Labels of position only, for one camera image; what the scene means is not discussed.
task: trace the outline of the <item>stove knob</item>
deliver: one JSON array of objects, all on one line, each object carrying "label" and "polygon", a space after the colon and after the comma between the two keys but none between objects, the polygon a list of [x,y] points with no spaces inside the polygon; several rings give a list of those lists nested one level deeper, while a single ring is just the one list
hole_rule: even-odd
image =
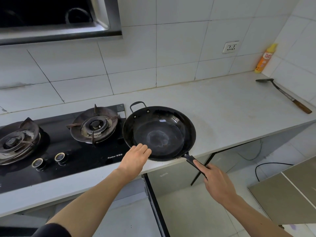
[{"label": "stove knob", "polygon": [[46,166],[46,161],[42,158],[38,158],[32,162],[32,167],[37,171],[42,171]]},{"label": "stove knob", "polygon": [[65,155],[65,153],[61,152],[61,153],[58,153],[54,160],[61,166],[65,165],[65,162],[67,161],[68,157],[67,155]]}]

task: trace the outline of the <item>wooden handle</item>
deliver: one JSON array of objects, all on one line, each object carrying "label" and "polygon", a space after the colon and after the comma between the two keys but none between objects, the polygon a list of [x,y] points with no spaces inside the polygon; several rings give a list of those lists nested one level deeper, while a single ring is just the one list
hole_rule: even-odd
[{"label": "wooden handle", "polygon": [[294,103],[295,105],[297,105],[298,108],[300,108],[302,111],[304,111],[304,112],[307,113],[307,114],[310,114],[310,113],[312,112],[308,107],[306,107],[305,105],[303,105],[302,103],[300,103],[298,100],[293,100],[293,103]]}]

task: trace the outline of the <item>spatula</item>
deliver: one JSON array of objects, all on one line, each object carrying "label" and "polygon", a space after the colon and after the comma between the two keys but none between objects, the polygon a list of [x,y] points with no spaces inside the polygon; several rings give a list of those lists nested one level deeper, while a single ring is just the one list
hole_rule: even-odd
[{"label": "spatula", "polygon": [[268,81],[270,81],[275,88],[277,88],[283,95],[285,95],[287,98],[289,98],[295,105],[298,106],[298,108],[300,108],[302,111],[304,111],[307,114],[310,114],[312,111],[306,107],[304,104],[302,104],[301,102],[299,102],[298,100],[296,100],[295,98],[293,98],[292,96],[290,96],[289,94],[287,94],[285,91],[283,91],[280,87],[278,87],[275,83],[274,83],[274,79],[273,78],[269,78],[269,79],[257,79],[257,82],[261,82],[261,83],[267,83]]}]

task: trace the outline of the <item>pan handle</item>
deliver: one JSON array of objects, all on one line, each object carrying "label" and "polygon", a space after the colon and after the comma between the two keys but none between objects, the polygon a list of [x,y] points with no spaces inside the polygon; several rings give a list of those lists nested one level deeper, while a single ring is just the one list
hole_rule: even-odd
[{"label": "pan handle", "polygon": [[144,102],[142,102],[142,101],[136,101],[136,102],[134,102],[133,104],[131,104],[131,106],[130,106],[130,109],[131,109],[132,113],[134,113],[134,111],[132,110],[132,106],[133,106],[133,105],[137,105],[137,104],[139,104],[139,103],[143,103],[144,106],[147,107]]},{"label": "pan handle", "polygon": [[185,155],[182,156],[183,158],[186,159],[186,161],[191,164],[194,168],[196,168],[198,171],[200,171],[197,166],[193,163],[193,160],[195,160],[195,158],[192,155],[189,155],[189,153],[186,153]]}]

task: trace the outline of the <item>black sleeve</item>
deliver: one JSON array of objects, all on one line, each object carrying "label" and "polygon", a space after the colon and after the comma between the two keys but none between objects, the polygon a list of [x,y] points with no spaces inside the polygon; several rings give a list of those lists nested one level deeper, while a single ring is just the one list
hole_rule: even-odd
[{"label": "black sleeve", "polygon": [[43,225],[32,235],[32,237],[71,237],[69,232],[59,224],[50,223]]}]

